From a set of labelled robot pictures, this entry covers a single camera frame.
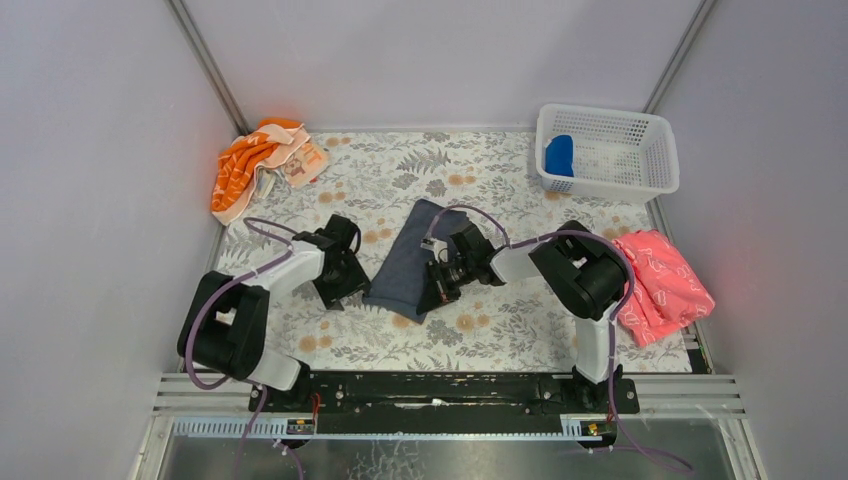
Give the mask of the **dark grey towel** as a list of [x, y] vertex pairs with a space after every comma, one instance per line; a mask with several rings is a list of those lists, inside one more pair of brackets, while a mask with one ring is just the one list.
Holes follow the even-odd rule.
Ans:
[[443, 209], [429, 200], [417, 200], [391, 249], [363, 295], [363, 303], [422, 324], [426, 313], [416, 312], [425, 289], [426, 263], [433, 253], [421, 248], [421, 240], [435, 216]]

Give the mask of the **blue towel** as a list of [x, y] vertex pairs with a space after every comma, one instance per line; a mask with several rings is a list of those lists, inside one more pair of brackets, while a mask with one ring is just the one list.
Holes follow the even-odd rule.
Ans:
[[574, 176], [575, 147], [570, 135], [551, 138], [544, 148], [544, 172], [554, 176]]

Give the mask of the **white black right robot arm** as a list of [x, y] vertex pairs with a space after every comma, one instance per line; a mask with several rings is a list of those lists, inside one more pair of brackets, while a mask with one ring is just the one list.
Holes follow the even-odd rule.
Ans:
[[426, 314], [457, 301], [461, 288], [478, 282], [501, 287], [541, 277], [575, 318], [578, 353], [573, 373], [578, 384], [607, 386], [615, 364], [610, 334], [618, 306], [630, 283], [629, 263], [608, 241], [569, 221], [557, 231], [517, 246], [496, 248], [470, 221], [450, 235], [448, 244], [430, 236], [421, 247], [433, 258], [425, 264], [424, 287], [416, 305]]

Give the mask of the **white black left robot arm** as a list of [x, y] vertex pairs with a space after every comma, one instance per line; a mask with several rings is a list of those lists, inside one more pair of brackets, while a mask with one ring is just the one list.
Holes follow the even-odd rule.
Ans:
[[332, 215], [313, 232], [302, 231], [281, 241], [278, 258], [240, 276], [218, 271], [200, 280], [177, 341], [192, 382], [203, 390], [219, 387], [204, 382], [201, 366], [265, 390], [291, 391], [307, 376], [305, 363], [265, 347], [271, 296], [312, 284], [324, 307], [341, 310], [344, 299], [365, 294], [370, 280], [356, 255], [360, 228], [350, 219]]

